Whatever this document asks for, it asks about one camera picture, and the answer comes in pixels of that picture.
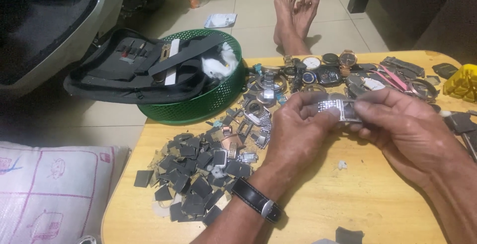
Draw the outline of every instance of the hand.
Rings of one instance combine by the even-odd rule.
[[[297,92],[273,113],[270,143],[262,167],[278,168],[291,179],[313,161],[340,116],[336,107],[318,113],[313,103],[326,98],[327,94],[320,91]]]
[[[388,88],[370,91],[358,98],[355,111],[365,126],[350,129],[375,144],[397,171],[423,189],[436,171],[469,159],[442,117],[416,98]]]

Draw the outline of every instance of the white watch face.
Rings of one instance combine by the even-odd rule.
[[[306,57],[302,61],[308,69],[317,69],[321,65],[321,61],[316,57]]]

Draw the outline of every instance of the tool pouch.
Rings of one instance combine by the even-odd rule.
[[[163,46],[170,41],[146,38],[130,29],[118,29],[92,56],[69,73],[63,86],[71,95],[96,101],[129,104],[187,101],[201,95],[212,82],[202,71],[201,58],[220,59],[223,41],[218,33],[181,40],[179,52],[160,61]],[[139,52],[144,42],[144,49]],[[123,57],[124,46],[136,49],[138,55],[134,57],[136,53],[128,53]],[[164,75],[172,67],[176,68],[176,83],[164,85],[164,81],[158,81],[158,75]]]

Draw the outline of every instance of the white pillow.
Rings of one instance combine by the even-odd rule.
[[[0,243],[72,244],[99,236],[129,151],[0,141]]]

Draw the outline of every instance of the man's right hand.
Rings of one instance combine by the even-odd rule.
[[[350,129],[374,143],[394,168],[423,189],[444,167],[472,163],[442,117],[425,102],[386,88],[359,97],[355,111],[364,126]]]

